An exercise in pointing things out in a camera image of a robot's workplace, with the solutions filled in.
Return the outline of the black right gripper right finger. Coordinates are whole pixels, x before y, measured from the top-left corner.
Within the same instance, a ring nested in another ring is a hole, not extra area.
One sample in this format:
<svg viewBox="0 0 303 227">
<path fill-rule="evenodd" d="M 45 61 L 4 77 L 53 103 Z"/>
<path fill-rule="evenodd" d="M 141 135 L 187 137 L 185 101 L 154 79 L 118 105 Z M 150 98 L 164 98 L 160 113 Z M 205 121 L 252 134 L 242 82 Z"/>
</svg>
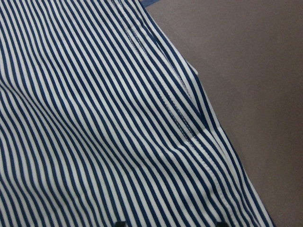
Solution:
<svg viewBox="0 0 303 227">
<path fill-rule="evenodd" d="M 226 222 L 217 222 L 217 227 L 229 227 Z"/>
</svg>

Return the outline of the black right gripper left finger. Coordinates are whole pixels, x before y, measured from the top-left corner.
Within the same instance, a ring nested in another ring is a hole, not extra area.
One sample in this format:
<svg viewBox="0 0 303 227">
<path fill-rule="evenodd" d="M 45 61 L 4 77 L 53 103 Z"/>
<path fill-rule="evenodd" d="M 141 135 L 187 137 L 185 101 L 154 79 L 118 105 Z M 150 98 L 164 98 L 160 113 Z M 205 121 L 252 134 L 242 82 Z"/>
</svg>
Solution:
<svg viewBox="0 0 303 227">
<path fill-rule="evenodd" d="M 125 227 L 125 221 L 117 221 L 115 227 Z"/>
</svg>

